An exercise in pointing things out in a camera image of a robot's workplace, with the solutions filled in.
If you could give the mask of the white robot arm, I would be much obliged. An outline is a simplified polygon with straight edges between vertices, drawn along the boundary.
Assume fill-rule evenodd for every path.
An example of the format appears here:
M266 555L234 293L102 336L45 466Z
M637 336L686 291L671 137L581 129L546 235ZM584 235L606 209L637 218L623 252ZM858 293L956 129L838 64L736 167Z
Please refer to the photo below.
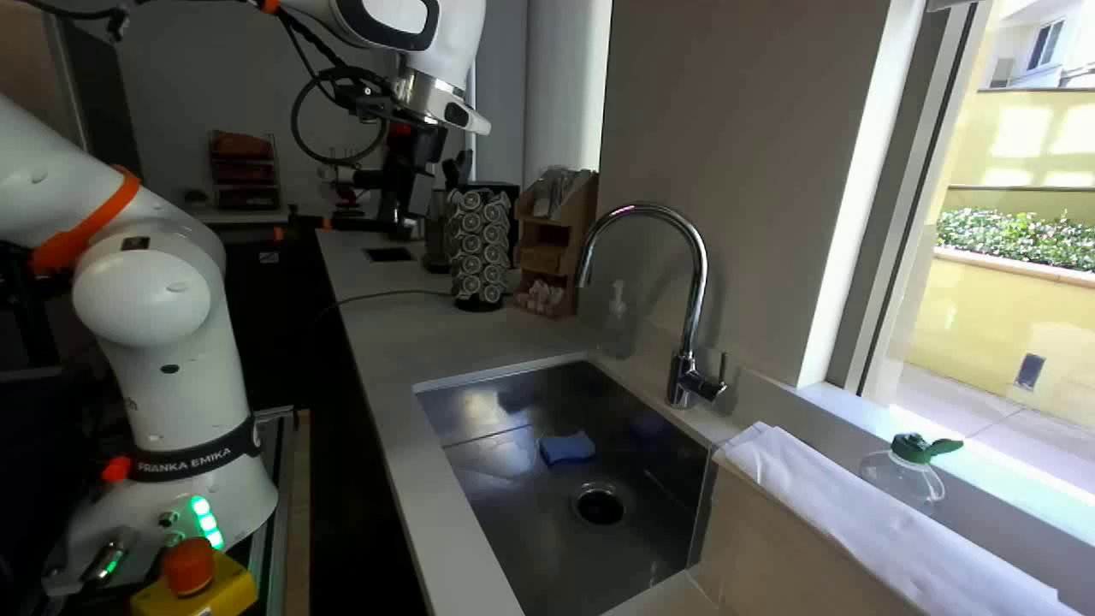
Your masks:
M484 134L465 99L485 0L247 0L309 12L350 43L397 51L384 84L420 122ZM82 503L40 585L65 598L145 579L187 536L220 552L277 509L227 301L223 240L138 173L110 167L0 99L0 240L73 280L73 307L125 394L129 469Z

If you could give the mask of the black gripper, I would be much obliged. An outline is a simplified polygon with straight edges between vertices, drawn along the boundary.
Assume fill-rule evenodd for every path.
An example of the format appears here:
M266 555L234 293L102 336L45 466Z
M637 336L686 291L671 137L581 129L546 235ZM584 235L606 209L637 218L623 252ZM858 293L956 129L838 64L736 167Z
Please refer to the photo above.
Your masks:
M446 137L450 129L437 122L419 122L419 120L397 117L386 134L386 158L411 167L437 164L446 151Z

